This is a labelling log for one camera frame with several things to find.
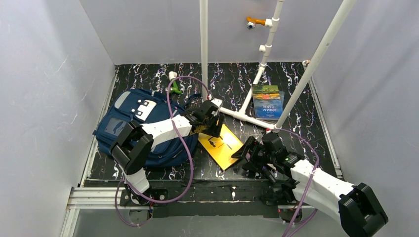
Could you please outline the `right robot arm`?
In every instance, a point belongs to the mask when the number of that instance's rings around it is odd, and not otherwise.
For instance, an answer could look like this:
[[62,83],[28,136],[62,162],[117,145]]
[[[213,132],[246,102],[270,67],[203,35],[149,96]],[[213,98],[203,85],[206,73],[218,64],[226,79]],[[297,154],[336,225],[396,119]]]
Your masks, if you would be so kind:
[[272,183],[276,170],[288,177],[280,198],[308,204],[335,219],[350,237],[372,237],[389,219],[374,191],[365,183],[339,180],[288,151],[278,133],[267,132],[261,141],[250,136],[232,156],[246,161],[244,169],[262,173]]

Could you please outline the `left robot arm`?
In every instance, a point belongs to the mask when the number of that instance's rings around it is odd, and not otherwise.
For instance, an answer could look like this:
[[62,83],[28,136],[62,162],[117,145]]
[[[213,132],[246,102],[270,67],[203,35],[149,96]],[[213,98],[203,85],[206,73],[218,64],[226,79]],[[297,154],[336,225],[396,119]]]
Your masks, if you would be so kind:
[[213,98],[201,107],[155,122],[139,124],[130,121],[122,129],[110,153],[123,168],[125,183],[136,193],[142,194],[150,185],[144,166],[150,151],[157,145],[175,138],[204,133],[219,137],[224,116],[220,114],[222,100]]

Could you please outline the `yellow book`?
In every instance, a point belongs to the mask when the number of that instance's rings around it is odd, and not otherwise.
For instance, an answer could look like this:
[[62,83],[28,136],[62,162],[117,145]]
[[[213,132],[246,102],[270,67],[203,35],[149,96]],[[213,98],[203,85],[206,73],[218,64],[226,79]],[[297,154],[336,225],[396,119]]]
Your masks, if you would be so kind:
[[223,171],[239,160],[232,158],[232,155],[242,147],[243,143],[226,125],[222,126],[219,137],[200,133],[198,141]]

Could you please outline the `Animal Farm paperback book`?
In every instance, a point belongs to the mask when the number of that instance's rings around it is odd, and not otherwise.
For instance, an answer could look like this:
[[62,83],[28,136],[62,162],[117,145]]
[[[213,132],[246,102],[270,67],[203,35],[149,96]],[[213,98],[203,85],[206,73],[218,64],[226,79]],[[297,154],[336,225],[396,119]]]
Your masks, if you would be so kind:
[[278,120],[283,113],[285,93],[277,85],[252,85],[253,113],[256,119]]

